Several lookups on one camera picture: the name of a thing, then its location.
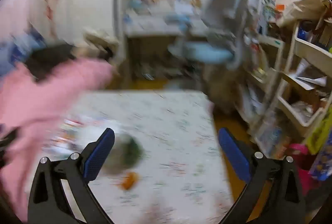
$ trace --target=green object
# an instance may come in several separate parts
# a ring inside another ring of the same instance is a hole
[[[143,149],[136,142],[135,138],[130,137],[128,143],[124,145],[123,162],[126,166],[134,166],[140,159]]]
[[[319,126],[308,137],[306,145],[310,151],[310,154],[316,155],[321,147],[326,142],[332,126],[332,105],[327,110],[327,113]]]

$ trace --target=white table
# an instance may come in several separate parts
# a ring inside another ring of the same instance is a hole
[[[129,191],[119,176],[98,175],[89,187],[116,224],[218,223],[233,204],[209,101],[196,91],[98,92],[83,96],[73,113],[101,112],[130,129],[145,151],[130,171]],[[71,193],[69,203],[75,216]]]
[[[190,18],[194,37],[206,37],[208,27],[199,17]],[[180,36],[179,25],[166,24],[163,16],[138,15],[125,24],[125,33],[128,38],[142,38],[149,36]]]

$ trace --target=white shelving unit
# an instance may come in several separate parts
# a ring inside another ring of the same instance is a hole
[[[293,38],[290,45],[290,51],[286,61],[284,73],[286,76],[288,76],[289,79],[296,82],[297,86],[307,90],[306,84],[298,79],[295,79],[294,73],[291,71],[294,56],[304,58],[311,65],[324,72],[328,77],[332,77],[332,54],[316,45],[313,45],[310,42],[299,39],[298,30],[299,22],[294,26]],[[282,97],[287,85],[288,82],[282,79],[278,86],[276,96],[274,97],[271,106],[269,107],[269,111],[272,111],[275,108],[279,108],[281,111],[283,111],[283,113],[287,116],[287,118],[289,118],[289,120],[297,129],[299,135],[305,139],[310,136],[310,134],[316,129],[316,127],[325,117],[332,103],[332,91],[325,107],[318,108],[310,120],[305,122],[303,118],[293,109],[293,107]]]
[[[269,72],[266,75],[265,80],[262,80],[258,77],[256,77],[253,73],[248,72],[247,80],[251,82],[252,84],[258,86],[264,93],[264,98],[262,102],[262,109],[259,114],[254,113],[251,117],[248,117],[245,115],[244,111],[241,111],[237,108],[240,116],[242,119],[248,123],[249,125],[249,131],[248,133],[250,135],[253,135],[257,124],[259,123],[260,119],[263,117],[265,111],[268,109],[272,96],[275,93],[275,85],[277,83],[278,73],[281,71],[281,61],[282,61],[282,55],[283,55],[283,49],[285,46],[285,43],[281,40],[269,37],[269,36],[263,36],[258,35],[257,37],[260,44],[270,45],[273,47],[276,47],[277,55],[276,55],[276,61],[273,67],[270,68]]]

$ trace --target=chair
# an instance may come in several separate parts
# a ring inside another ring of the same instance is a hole
[[[207,0],[202,7],[201,19],[209,28],[207,42],[189,41],[192,28],[190,18],[185,15],[169,15],[165,17],[167,24],[177,23],[181,35],[168,51],[183,64],[194,66],[192,78],[194,88],[201,90],[199,75],[200,64],[226,65],[228,70],[236,70],[243,60],[243,35],[247,22],[247,0]],[[181,83],[170,83],[167,88],[182,88]]]

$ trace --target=storage shelf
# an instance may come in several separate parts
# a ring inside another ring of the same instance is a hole
[[[248,117],[246,116],[246,114],[237,106],[235,106],[235,109],[237,110],[237,112],[239,113],[240,117],[247,123],[247,124],[251,124],[251,122],[253,121],[254,117]]]
[[[258,35],[257,39],[258,39],[259,43],[271,45],[276,48],[280,48],[280,47],[284,46],[284,44],[285,44],[285,42],[283,42],[281,40],[275,39],[270,36],[261,35],[261,34]]]
[[[295,37],[294,54],[305,58],[329,77],[332,77],[332,54],[312,43]]]
[[[257,139],[256,137],[253,138],[253,143],[255,143],[259,150],[264,154],[265,157],[267,157],[268,159],[271,158],[271,156],[268,154],[268,152],[266,151],[266,148],[263,146],[263,144],[259,141],[259,139]]]
[[[293,107],[283,97],[278,96],[278,107],[285,113],[287,118],[294,124],[302,137],[307,137],[311,128],[315,125],[315,121],[319,118],[324,111],[323,108],[319,108],[316,113],[308,120],[304,122],[301,116],[293,109]]]
[[[249,81],[252,82],[253,84],[257,85],[261,90],[266,92],[266,83],[262,79],[258,78],[256,75],[254,75],[251,72],[249,73]]]
[[[303,89],[305,90],[311,90],[311,88],[308,87],[308,84],[310,84],[309,82],[305,82],[305,81],[302,81],[301,79],[297,79],[296,78],[296,74],[295,72],[291,72],[291,73],[288,73],[288,74],[284,74],[286,75],[287,77],[284,77],[284,80],[287,81],[287,78],[290,82],[295,82],[297,85],[299,85],[300,87],[302,87]]]

